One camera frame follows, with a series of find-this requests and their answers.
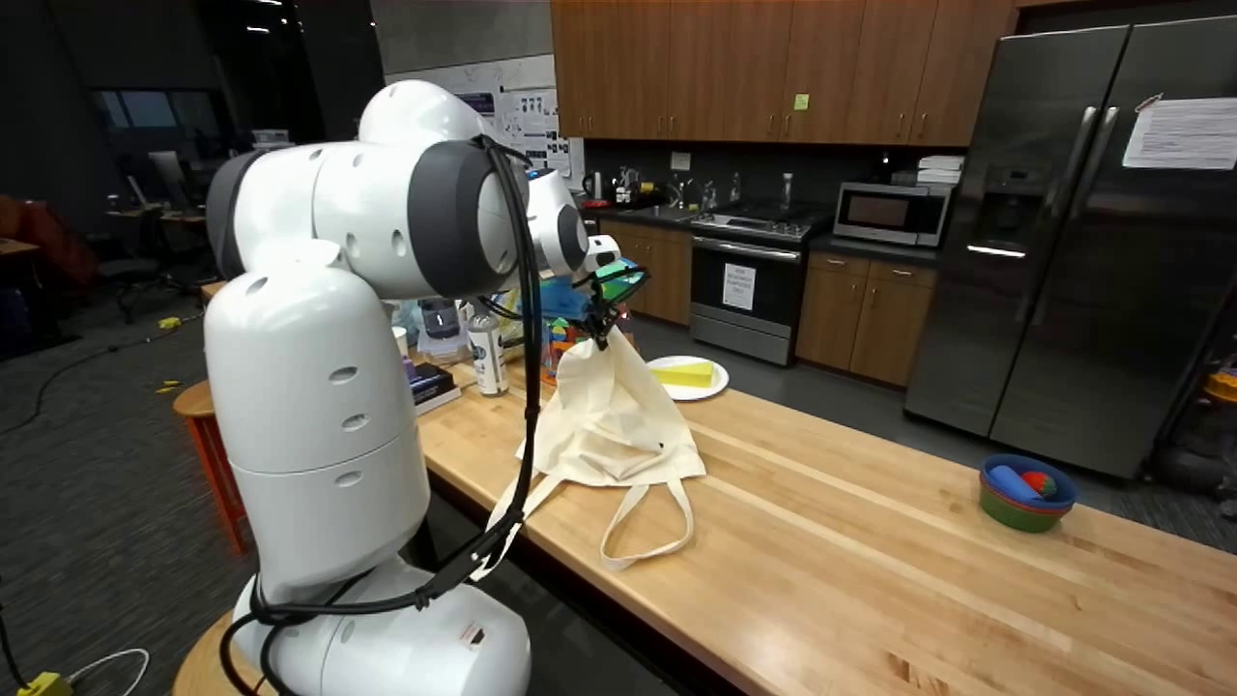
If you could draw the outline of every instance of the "refrigerator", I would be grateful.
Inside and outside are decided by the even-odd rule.
[[[1007,35],[906,412],[1134,480],[1237,281],[1237,16]]]

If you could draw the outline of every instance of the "bowl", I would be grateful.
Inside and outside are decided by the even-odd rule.
[[[1073,503],[1072,477],[1045,459],[998,458],[979,471],[979,506],[1011,532],[1051,532]]]

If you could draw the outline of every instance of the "oven door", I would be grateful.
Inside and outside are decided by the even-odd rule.
[[[805,251],[690,236],[690,302],[797,325],[799,293]]]

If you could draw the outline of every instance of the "paper sign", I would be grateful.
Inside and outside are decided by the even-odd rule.
[[[1135,114],[1125,171],[1234,171],[1237,98],[1154,101]]]
[[[757,272],[742,262],[723,267],[723,305],[751,312],[757,305]]]

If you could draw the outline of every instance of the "wooden countertop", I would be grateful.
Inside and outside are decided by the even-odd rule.
[[[427,467],[491,506],[516,417],[514,396],[425,416]],[[711,471],[683,553],[607,571],[619,493],[583,489],[527,537],[744,693],[1237,693],[1230,553],[1088,506],[1015,535],[973,467],[738,392],[683,417]],[[654,497],[625,542],[672,532]]]

